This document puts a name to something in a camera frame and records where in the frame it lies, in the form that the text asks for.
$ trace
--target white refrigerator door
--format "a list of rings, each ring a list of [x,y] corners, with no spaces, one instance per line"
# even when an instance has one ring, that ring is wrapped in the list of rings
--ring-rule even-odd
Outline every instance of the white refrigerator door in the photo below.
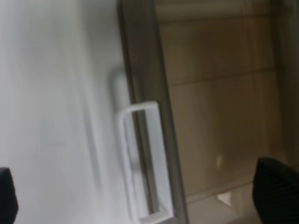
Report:
[[[110,88],[122,67],[115,0],[0,0],[0,167],[16,224],[131,223]]]

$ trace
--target white handle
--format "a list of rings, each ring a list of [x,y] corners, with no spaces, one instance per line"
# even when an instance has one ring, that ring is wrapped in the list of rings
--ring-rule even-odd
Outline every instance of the white handle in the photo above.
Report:
[[[126,117],[137,111],[145,111],[149,134],[149,146],[151,149],[151,157],[159,203],[159,212],[143,218],[140,218],[138,215],[138,205],[135,195],[136,190],[129,156],[129,144],[126,137],[127,129],[125,127]],[[158,224],[164,220],[172,218],[173,205],[158,103],[147,102],[131,105],[123,109],[118,115],[118,127],[121,138],[121,152],[127,185],[128,202],[133,223]]]

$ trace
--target door handle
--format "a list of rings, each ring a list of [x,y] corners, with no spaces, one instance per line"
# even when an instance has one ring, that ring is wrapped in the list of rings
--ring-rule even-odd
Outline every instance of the door handle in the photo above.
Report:
[[[128,129],[126,129],[125,125],[126,117],[131,116],[134,112],[140,111],[145,112],[147,122],[147,131],[149,135],[149,145],[159,208],[158,212],[150,214],[147,217],[139,217],[138,215],[138,204],[135,194],[136,189],[129,156],[130,145],[127,140]],[[158,224],[172,218],[173,204],[158,103],[146,102],[135,104],[121,110],[118,114],[118,128],[121,138],[121,157],[127,188],[128,206],[130,208],[133,223]]]

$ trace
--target refrigerator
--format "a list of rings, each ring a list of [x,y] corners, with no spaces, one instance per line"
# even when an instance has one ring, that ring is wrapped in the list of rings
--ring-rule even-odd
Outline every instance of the refrigerator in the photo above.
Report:
[[[123,3],[0,1],[0,166],[16,224],[186,223],[153,2]],[[149,36],[125,63],[130,10]]]

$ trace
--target floor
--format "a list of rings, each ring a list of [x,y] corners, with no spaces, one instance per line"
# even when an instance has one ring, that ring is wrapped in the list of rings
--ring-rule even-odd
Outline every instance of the floor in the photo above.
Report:
[[[191,224],[259,224],[257,159],[285,159],[267,7],[221,19],[174,9],[158,16]]]

